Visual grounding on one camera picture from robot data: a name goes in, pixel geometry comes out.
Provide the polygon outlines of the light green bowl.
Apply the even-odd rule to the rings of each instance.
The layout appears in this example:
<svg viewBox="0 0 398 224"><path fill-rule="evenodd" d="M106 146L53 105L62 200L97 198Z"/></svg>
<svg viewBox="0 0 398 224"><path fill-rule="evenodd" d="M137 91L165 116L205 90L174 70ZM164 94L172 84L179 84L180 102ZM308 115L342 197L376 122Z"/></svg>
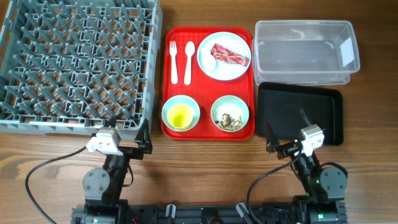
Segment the light green bowl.
<svg viewBox="0 0 398 224"><path fill-rule="evenodd" d="M229 114L233 119L238 119L240 116L242 121L242 126L234 131L221 129L220 121L224 113ZM237 96L233 95L222 96L218 98L211 107L211 120L213 124L218 129L225 132L232 133L243 129L243 127L245 127L245 125L248 124L249 118L250 115L247 104Z"/></svg>

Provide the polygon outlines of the white plastic fork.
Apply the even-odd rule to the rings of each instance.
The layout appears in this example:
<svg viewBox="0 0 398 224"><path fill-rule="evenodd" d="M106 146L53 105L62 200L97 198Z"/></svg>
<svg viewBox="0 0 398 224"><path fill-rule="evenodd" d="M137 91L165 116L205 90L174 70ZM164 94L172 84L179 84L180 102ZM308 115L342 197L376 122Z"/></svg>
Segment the white plastic fork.
<svg viewBox="0 0 398 224"><path fill-rule="evenodd" d="M176 56L177 56L177 44L175 41L170 41L169 44L169 53L171 56L171 83L177 84L178 83L178 71L177 71L177 63L176 63Z"/></svg>

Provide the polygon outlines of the white plastic spoon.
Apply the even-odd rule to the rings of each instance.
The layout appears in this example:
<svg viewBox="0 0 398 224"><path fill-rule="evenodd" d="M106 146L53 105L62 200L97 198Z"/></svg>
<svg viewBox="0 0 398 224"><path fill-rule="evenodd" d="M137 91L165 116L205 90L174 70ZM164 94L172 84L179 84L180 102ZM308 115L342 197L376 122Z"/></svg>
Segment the white plastic spoon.
<svg viewBox="0 0 398 224"><path fill-rule="evenodd" d="M187 42L185 46L185 54L187 56L187 62L184 74L184 84L189 85L192 81L192 56L195 53L195 44L192 41Z"/></svg>

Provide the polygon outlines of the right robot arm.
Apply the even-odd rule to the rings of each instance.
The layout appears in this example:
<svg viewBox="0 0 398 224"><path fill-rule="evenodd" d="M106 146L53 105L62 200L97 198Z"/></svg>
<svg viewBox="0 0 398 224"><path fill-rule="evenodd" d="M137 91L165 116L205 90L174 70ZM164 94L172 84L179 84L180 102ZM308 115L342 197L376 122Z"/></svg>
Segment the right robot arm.
<svg viewBox="0 0 398 224"><path fill-rule="evenodd" d="M321 164L315 150L323 145L323 130L313 124L304 110L302 119L308 125L299 138L281 144L269 123L266 124L267 152L279 159L290 158L290 165L306 192L287 203L263 203L259 213L263 223L347 223L344 203L348 172L334 162Z"/></svg>

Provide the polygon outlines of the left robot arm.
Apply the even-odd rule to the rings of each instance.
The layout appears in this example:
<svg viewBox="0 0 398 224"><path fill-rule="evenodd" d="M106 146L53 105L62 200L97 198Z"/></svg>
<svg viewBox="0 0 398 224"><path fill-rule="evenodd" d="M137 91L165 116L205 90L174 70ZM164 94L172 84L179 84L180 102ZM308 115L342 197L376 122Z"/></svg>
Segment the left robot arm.
<svg viewBox="0 0 398 224"><path fill-rule="evenodd" d="M131 159L141 160L152 153L150 125L144 119L134 139L134 146L120 145L121 137L110 119L107 126L94 133L86 145L90 152L98 151L106 156L101 168L92 169L83 178L85 204L72 209L71 224L138 223L138 217L129 203L121 199L124 179L132 173Z"/></svg>

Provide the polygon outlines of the yellow plastic cup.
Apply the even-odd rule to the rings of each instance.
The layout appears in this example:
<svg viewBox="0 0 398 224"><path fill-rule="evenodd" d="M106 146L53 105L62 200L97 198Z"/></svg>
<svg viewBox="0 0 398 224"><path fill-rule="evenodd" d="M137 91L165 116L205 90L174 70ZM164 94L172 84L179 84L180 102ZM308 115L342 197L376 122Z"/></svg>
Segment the yellow plastic cup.
<svg viewBox="0 0 398 224"><path fill-rule="evenodd" d="M184 131L193 121L193 109L186 104L176 104L170 107L166 114L167 121L172 129Z"/></svg>

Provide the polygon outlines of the red snack wrapper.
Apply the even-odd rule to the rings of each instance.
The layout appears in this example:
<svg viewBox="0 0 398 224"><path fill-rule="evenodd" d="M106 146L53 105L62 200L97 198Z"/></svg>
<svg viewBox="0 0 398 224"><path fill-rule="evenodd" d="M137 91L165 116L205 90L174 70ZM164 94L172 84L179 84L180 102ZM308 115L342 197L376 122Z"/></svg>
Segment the red snack wrapper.
<svg viewBox="0 0 398 224"><path fill-rule="evenodd" d="M214 44L211 48L210 54L216 59L228 64L239 64L247 66L250 58L237 54L230 49L227 49L219 44Z"/></svg>

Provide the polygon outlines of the food scraps and rice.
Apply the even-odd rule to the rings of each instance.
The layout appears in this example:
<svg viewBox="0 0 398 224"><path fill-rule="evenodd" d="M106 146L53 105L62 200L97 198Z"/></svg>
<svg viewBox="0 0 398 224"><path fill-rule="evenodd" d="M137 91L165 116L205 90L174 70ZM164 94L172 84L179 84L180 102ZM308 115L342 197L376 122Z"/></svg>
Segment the food scraps and rice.
<svg viewBox="0 0 398 224"><path fill-rule="evenodd" d="M229 114L224 113L221 117L220 128L224 130L234 131L242 126L241 117L233 119Z"/></svg>

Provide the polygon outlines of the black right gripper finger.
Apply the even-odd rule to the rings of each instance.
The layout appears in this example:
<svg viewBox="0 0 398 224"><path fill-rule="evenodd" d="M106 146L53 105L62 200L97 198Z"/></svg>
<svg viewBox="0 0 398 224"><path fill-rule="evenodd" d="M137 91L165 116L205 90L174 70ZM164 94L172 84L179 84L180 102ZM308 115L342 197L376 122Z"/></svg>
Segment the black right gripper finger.
<svg viewBox="0 0 398 224"><path fill-rule="evenodd" d="M277 152L280 147L280 142L268 122L266 123L266 139L266 151L269 153Z"/></svg>
<svg viewBox="0 0 398 224"><path fill-rule="evenodd" d="M300 115L305 128L315 124L302 108L300 108Z"/></svg>

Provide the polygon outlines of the white tissue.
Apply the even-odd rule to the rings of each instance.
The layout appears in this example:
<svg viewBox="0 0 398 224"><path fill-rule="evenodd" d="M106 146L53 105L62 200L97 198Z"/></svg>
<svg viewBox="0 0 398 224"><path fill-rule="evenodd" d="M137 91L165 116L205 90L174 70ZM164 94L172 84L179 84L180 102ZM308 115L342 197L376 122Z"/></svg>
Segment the white tissue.
<svg viewBox="0 0 398 224"><path fill-rule="evenodd" d="M212 56L211 52L206 49L201 49L200 51L201 64L205 71L213 71L216 67L216 60Z"/></svg>

